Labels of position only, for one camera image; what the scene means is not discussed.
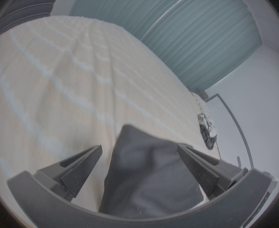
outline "green curtain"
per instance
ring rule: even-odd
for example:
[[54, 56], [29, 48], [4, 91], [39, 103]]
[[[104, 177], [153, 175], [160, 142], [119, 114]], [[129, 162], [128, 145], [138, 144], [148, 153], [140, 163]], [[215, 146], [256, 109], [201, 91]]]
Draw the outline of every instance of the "green curtain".
[[76, 0], [70, 15], [122, 26], [192, 89], [209, 88], [262, 44], [242, 0]]

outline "dark gray cloth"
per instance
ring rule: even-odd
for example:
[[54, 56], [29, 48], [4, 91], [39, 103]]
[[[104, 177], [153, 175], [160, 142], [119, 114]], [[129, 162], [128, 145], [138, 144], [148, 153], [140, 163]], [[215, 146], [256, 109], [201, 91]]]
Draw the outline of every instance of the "dark gray cloth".
[[123, 126], [99, 212], [121, 218], [152, 218], [185, 211], [201, 202], [198, 182], [181, 160], [177, 145]]

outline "beige blanket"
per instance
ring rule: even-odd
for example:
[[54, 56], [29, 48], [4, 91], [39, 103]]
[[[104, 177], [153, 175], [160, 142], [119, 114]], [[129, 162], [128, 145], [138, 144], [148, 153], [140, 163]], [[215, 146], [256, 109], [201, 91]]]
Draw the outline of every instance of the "beige blanket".
[[97, 211], [115, 140], [128, 123], [219, 158], [202, 139], [200, 108], [179, 79], [123, 28], [51, 16], [0, 36], [0, 196], [31, 224], [6, 180], [101, 144], [73, 203]]

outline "mattress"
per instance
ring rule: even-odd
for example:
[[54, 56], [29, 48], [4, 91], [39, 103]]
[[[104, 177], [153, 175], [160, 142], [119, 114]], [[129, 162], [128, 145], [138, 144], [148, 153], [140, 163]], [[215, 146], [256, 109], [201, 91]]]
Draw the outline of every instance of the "mattress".
[[97, 211], [124, 124], [208, 150], [192, 94], [123, 28], [51, 16], [0, 35], [0, 198], [23, 222], [6, 181], [101, 144], [103, 154], [72, 202]]

